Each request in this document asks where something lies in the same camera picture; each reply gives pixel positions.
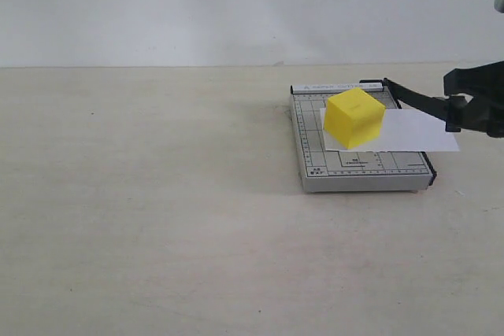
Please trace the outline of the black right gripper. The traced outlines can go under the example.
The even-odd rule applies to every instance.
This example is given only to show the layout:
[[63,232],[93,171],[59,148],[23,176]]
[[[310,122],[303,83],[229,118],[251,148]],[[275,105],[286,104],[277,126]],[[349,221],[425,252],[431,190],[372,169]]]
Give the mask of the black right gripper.
[[443,77],[446,132],[483,132],[503,137],[503,63],[456,68]]

